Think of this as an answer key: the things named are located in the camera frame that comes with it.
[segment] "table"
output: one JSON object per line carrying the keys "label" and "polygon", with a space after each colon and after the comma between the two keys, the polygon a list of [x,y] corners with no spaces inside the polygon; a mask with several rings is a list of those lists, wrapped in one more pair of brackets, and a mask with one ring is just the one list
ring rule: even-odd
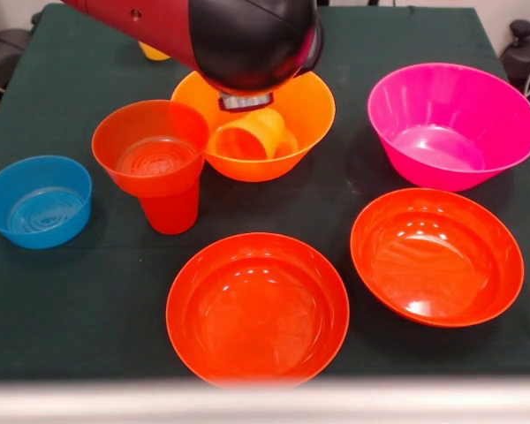
{"label": "table", "polygon": [[327,39],[317,72],[337,103],[329,135],[272,182],[242,184],[206,166],[198,223],[164,237],[95,163],[90,140],[116,108],[169,98],[189,70],[150,63],[121,33],[48,6],[0,108],[0,169],[32,155],[70,156],[93,177],[93,215],[75,240],[49,251],[19,249],[0,236],[0,381],[194,378],[166,334],[170,285],[197,251],[245,231],[301,239],[344,279],[349,334],[319,378],[530,373],[530,159],[463,193],[506,223],[525,257],[524,290],[498,319],[468,329],[409,322],[370,294],[349,252],[360,210],[409,186],[368,122],[370,89],[387,72],[424,61],[503,76],[475,11],[333,7],[322,8],[322,19]]}

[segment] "bowl rim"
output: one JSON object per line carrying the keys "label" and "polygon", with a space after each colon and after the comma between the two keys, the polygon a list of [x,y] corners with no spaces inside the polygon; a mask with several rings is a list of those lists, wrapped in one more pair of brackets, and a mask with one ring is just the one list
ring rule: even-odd
{"label": "bowl rim", "polygon": [[167,296],[167,301],[165,302],[165,327],[167,329],[167,336],[168,336],[168,338],[170,340],[170,343],[171,343],[171,345],[173,347],[174,352],[177,354],[177,356],[180,358],[180,360],[183,362],[183,364],[189,370],[191,370],[191,372],[193,372],[193,374],[197,375],[204,382],[208,382],[210,384],[213,384],[213,385],[219,386],[219,387],[224,386],[224,384],[221,384],[221,383],[216,382],[216,381],[214,381],[212,379],[209,379],[209,378],[199,374],[199,372],[197,370],[192,369],[191,366],[188,364],[188,362],[185,360],[185,356],[183,355],[183,353],[180,352],[177,349],[177,347],[175,346],[175,341],[173,340],[173,335],[171,334],[170,326],[169,326],[169,311],[172,308],[172,306],[171,306],[171,294],[173,292],[173,287],[175,287],[176,282],[182,277],[182,275],[184,274],[185,270],[187,268],[192,267],[195,264],[195,262],[197,262],[199,260],[201,255],[206,253],[209,249],[215,249],[218,246],[220,246],[222,243],[224,243],[226,241],[229,241],[229,240],[232,240],[232,239],[244,239],[246,237],[253,237],[253,236],[266,236],[266,237],[269,237],[271,239],[288,240],[291,243],[296,243],[298,245],[302,245],[303,247],[305,247],[309,251],[314,252],[320,258],[322,258],[323,261],[325,261],[325,263],[329,267],[330,272],[332,272],[334,274],[334,276],[336,276],[337,281],[338,281],[338,285],[342,289],[341,293],[344,295],[344,299],[345,299],[344,311],[343,311],[344,314],[345,314],[345,318],[344,318],[345,319],[345,324],[344,324],[344,327],[342,328],[342,336],[340,337],[340,340],[338,340],[338,342],[337,342],[336,349],[334,349],[334,351],[326,358],[326,360],[322,362],[323,365],[321,367],[318,367],[318,369],[316,369],[313,373],[310,373],[310,375],[307,375],[306,377],[294,380],[295,384],[302,384],[304,382],[308,382],[308,381],[312,380],[313,378],[315,378],[324,369],[326,369],[326,367],[334,360],[334,358],[336,358],[336,356],[339,354],[340,350],[342,349],[344,341],[347,338],[347,334],[348,334],[349,326],[350,326],[350,301],[349,301],[349,295],[347,293],[347,289],[345,287],[344,280],[340,276],[339,272],[337,272],[336,267],[331,263],[331,261],[325,255],[323,255],[321,252],[316,250],[314,247],[310,246],[308,243],[305,243],[304,241],[301,241],[301,240],[299,240],[297,238],[294,238],[294,237],[290,237],[290,236],[286,236],[284,234],[279,234],[279,233],[274,233],[274,232],[267,232],[267,231],[243,232],[243,233],[234,234],[234,235],[231,235],[231,236],[228,236],[228,237],[225,237],[225,238],[220,238],[220,239],[210,243],[209,245],[206,245],[201,250],[196,252],[185,263],[185,265],[183,265],[181,270],[177,273],[177,276],[175,276],[175,278],[173,279],[173,282],[172,282],[172,284],[170,286],[169,294]]}
{"label": "bowl rim", "polygon": [[[414,313],[412,313],[410,311],[404,310],[401,307],[398,307],[394,302],[390,301],[389,298],[387,296],[385,296],[384,294],[382,294],[381,291],[379,291],[376,288],[375,285],[369,283],[368,280],[365,278],[365,273],[361,272],[361,267],[359,266],[359,252],[355,252],[354,249],[353,249],[353,244],[354,244],[353,240],[356,238],[356,234],[358,234],[359,231],[360,231],[361,218],[369,210],[371,210],[373,208],[377,208],[378,207],[378,203],[380,201],[385,200],[385,199],[387,199],[389,197],[394,197],[394,196],[396,196],[396,195],[398,195],[400,193],[414,193],[414,194],[418,193],[418,194],[420,194],[420,193],[432,193],[432,192],[438,192],[438,193],[441,193],[441,194],[443,194],[445,196],[449,196],[449,197],[451,197],[453,199],[456,199],[458,201],[462,201],[466,205],[471,206],[473,208],[477,208],[480,211],[484,212],[485,215],[490,218],[491,224],[495,223],[501,231],[504,231],[506,233],[506,235],[508,235],[509,240],[511,241],[512,245],[516,248],[516,252],[517,252],[518,257],[519,257],[519,280],[518,280],[517,287],[516,287],[517,290],[515,291],[514,295],[511,297],[510,301],[508,301],[506,303],[506,305],[504,305],[503,307],[499,308],[498,311],[495,311],[494,313],[489,314],[489,315],[487,315],[484,318],[481,318],[481,319],[478,319],[478,320],[465,319],[463,321],[452,323],[452,322],[443,322],[443,321],[441,321],[439,319],[435,319],[433,317],[425,317],[425,316],[422,316],[422,315],[414,314]],[[522,292],[522,288],[524,286],[524,277],[525,277],[525,273],[526,273],[526,267],[525,267],[525,263],[524,263],[524,256],[522,255],[522,251],[520,249],[518,241],[516,240],[514,235],[511,233],[509,228],[495,214],[493,214],[490,210],[488,210],[487,208],[483,207],[482,205],[480,205],[476,201],[472,201],[471,199],[468,199],[468,198],[466,198],[466,197],[464,197],[464,196],[462,196],[460,194],[448,192],[448,191],[445,191],[445,190],[438,190],[438,189],[435,189],[435,188],[424,188],[424,187],[403,188],[403,189],[394,190],[392,192],[386,193],[386,194],[384,194],[382,196],[377,197],[373,201],[370,201],[360,211],[360,213],[358,214],[357,218],[353,222],[352,231],[351,231],[351,235],[350,235],[350,251],[351,251],[351,254],[352,254],[353,267],[355,268],[356,272],[358,273],[361,282],[369,289],[371,294],[373,294],[373,296],[375,296],[377,298],[377,300],[379,300],[384,306],[386,306],[391,311],[394,311],[395,313],[397,313],[399,315],[402,315],[403,317],[405,317],[405,318],[407,318],[407,319],[409,319],[409,320],[411,320],[413,322],[425,324],[425,325],[428,325],[428,326],[431,326],[431,327],[449,328],[449,329],[466,328],[466,327],[471,327],[473,325],[482,324],[484,322],[492,321],[495,318],[497,318],[498,316],[500,316],[501,314],[504,314],[514,304],[514,302],[517,300],[517,298],[519,297],[520,293]]]}
{"label": "bowl rim", "polygon": [[[192,71],[192,72],[189,72],[178,84],[177,86],[175,87],[175,89],[173,90],[173,94],[171,95],[171,100],[173,102],[179,102],[177,100],[175,100],[175,96],[177,94],[177,91],[178,89],[183,86],[184,84],[186,84],[186,82],[192,78],[195,78],[196,76],[200,76],[202,78],[202,76],[200,75],[199,72],[197,71]],[[326,131],[324,131],[322,133],[321,136],[318,137],[318,140],[315,141],[314,143],[312,143],[310,146],[306,147],[306,148],[301,148],[299,150],[297,150],[296,152],[294,153],[291,153],[290,155],[286,155],[286,156],[283,156],[283,157],[275,157],[273,159],[263,159],[263,160],[259,160],[259,161],[251,161],[251,160],[247,160],[247,159],[234,159],[234,158],[231,158],[231,157],[228,157],[228,156],[223,156],[223,155],[216,155],[216,154],[213,154],[213,153],[210,153],[208,151],[208,147],[207,149],[204,150],[204,155],[205,156],[209,156],[209,157],[214,157],[214,158],[217,158],[217,159],[221,159],[223,161],[227,161],[229,163],[247,163],[247,164],[261,164],[261,163],[277,163],[277,162],[282,162],[282,161],[285,161],[286,159],[290,159],[290,158],[293,158],[293,157],[298,157],[298,156],[301,156],[301,155],[305,155],[307,152],[309,152],[310,150],[312,150],[318,143],[320,143],[320,141],[324,140],[324,138],[326,137],[326,135],[329,133],[329,131],[332,129],[332,127],[334,126],[334,122],[335,122],[335,119],[336,119],[336,100],[334,99],[334,94],[332,93],[332,90],[329,88],[329,85],[326,83],[326,81],[324,81],[317,73],[315,72],[307,72],[306,74],[303,74],[303,75],[300,75],[298,77],[293,77],[293,78],[301,78],[301,77],[305,77],[305,76],[311,76],[313,78],[316,78],[323,86],[325,86],[327,92],[329,93],[329,109],[330,109],[330,120],[331,120],[331,124],[329,125],[329,127],[326,129]]]}
{"label": "bowl rim", "polygon": [[38,235],[38,234],[41,235],[41,234],[47,233],[49,231],[58,230],[58,229],[60,229],[62,227],[65,227],[71,221],[75,220],[77,215],[80,215],[82,210],[85,208],[85,206],[92,199],[93,181],[92,181],[92,178],[90,176],[90,173],[88,172],[87,168],[85,168],[84,165],[82,165],[82,163],[79,163],[79,162],[75,161],[74,159],[71,159],[70,157],[67,157],[67,156],[62,156],[62,155],[38,155],[38,156],[27,157],[27,158],[21,159],[21,160],[19,160],[17,162],[10,163],[6,167],[2,168],[0,170],[0,177],[3,176],[3,174],[5,174],[6,172],[10,172],[12,169],[16,168],[17,166],[21,165],[22,163],[28,163],[28,162],[33,162],[35,160],[42,160],[42,159],[51,160],[51,161],[55,161],[55,162],[69,163],[70,165],[72,165],[75,168],[77,168],[80,171],[82,171],[82,175],[84,176],[84,179],[87,181],[87,195],[83,198],[82,207],[80,207],[79,210],[75,214],[73,214],[69,219],[67,219],[63,223],[61,223],[61,224],[59,224],[59,225],[57,225],[55,227],[46,228],[45,230],[41,230],[41,231],[36,231],[36,232],[16,232],[16,231],[10,231],[10,230],[7,230],[5,228],[0,227],[0,233],[4,234],[5,236],[32,237],[32,236],[35,236],[35,235]]}
{"label": "bowl rim", "polygon": [[446,167],[442,167],[442,166],[435,166],[434,164],[425,163],[423,161],[420,161],[420,160],[408,155],[407,153],[403,152],[400,148],[397,148],[389,140],[387,140],[385,137],[382,136],[381,131],[380,131],[380,127],[375,125],[374,120],[373,120],[373,115],[374,115],[374,113],[373,113],[373,109],[374,109],[373,101],[374,100],[373,99],[375,97],[375,92],[378,89],[380,89],[380,87],[388,79],[396,76],[399,73],[402,73],[402,72],[405,72],[405,71],[409,71],[411,69],[416,69],[416,68],[428,68],[428,67],[437,67],[437,66],[442,67],[442,68],[466,70],[466,71],[470,71],[470,72],[479,73],[479,74],[485,75],[485,76],[487,76],[487,77],[489,77],[489,78],[491,78],[491,79],[493,79],[493,80],[495,80],[497,82],[500,82],[505,88],[507,88],[507,89],[511,90],[512,92],[514,92],[515,94],[519,95],[519,97],[521,98],[521,101],[524,102],[523,104],[526,105],[526,108],[530,112],[530,102],[522,95],[522,93],[520,93],[515,87],[513,87],[511,84],[509,84],[505,79],[499,78],[499,77],[497,77],[496,75],[494,75],[494,74],[492,74],[490,72],[486,72],[486,71],[483,71],[482,69],[475,68],[473,66],[468,66],[466,64],[454,64],[454,63],[449,63],[449,62],[423,62],[423,63],[417,63],[417,64],[409,64],[407,66],[400,67],[400,68],[396,69],[395,71],[390,72],[390,73],[386,74],[384,77],[382,77],[374,85],[374,87],[371,89],[371,92],[370,92],[369,97],[367,99],[367,114],[368,114],[368,117],[369,117],[369,121],[370,121],[371,125],[374,127],[375,131],[377,132],[377,135],[379,136],[379,139],[381,140],[381,143],[383,143],[385,146],[387,146],[389,148],[392,148],[394,151],[400,153],[401,155],[405,155],[409,159],[411,159],[411,160],[413,160],[416,163],[419,163],[421,165],[428,166],[428,167],[433,168],[435,170],[446,170],[448,172],[456,172],[456,173],[465,174],[465,175],[467,175],[467,174],[483,175],[483,174],[489,174],[489,173],[498,173],[498,172],[502,172],[504,170],[508,170],[510,168],[514,168],[515,166],[520,165],[525,160],[527,160],[530,157],[530,150],[528,152],[526,152],[526,154],[523,155],[517,161],[514,161],[512,163],[508,163],[508,164],[506,164],[504,166],[499,166],[499,167],[496,167],[496,168],[487,168],[487,169],[484,169],[484,170],[458,170],[458,169],[446,168]]}

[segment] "yellow cup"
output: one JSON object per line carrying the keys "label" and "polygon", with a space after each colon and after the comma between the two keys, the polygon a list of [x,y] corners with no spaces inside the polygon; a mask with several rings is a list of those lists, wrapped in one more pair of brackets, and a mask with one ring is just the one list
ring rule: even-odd
{"label": "yellow cup", "polygon": [[140,43],[141,49],[143,50],[143,53],[149,60],[155,60],[156,62],[161,62],[163,60],[170,59],[170,56],[167,56],[161,51],[154,49],[151,46],[148,46],[146,43],[144,42],[139,42],[139,43]]}
{"label": "yellow cup", "polygon": [[255,110],[219,127],[210,137],[208,151],[230,159],[260,161],[290,155],[298,142],[283,117],[271,108]]}

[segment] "blue bowl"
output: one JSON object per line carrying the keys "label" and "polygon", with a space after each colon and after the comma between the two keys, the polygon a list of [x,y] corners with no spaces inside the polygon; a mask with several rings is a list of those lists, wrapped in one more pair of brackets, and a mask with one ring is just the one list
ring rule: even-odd
{"label": "blue bowl", "polygon": [[0,232],[28,249],[48,249],[87,225],[92,205],[88,171],[62,156],[36,156],[0,171]]}

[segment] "pink bowl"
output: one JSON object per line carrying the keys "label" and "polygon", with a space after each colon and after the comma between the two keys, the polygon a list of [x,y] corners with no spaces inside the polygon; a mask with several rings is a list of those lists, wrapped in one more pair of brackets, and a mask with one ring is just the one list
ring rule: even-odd
{"label": "pink bowl", "polygon": [[530,156],[530,102],[507,82],[459,64],[416,64],[377,83],[371,123],[397,172],[458,192]]}

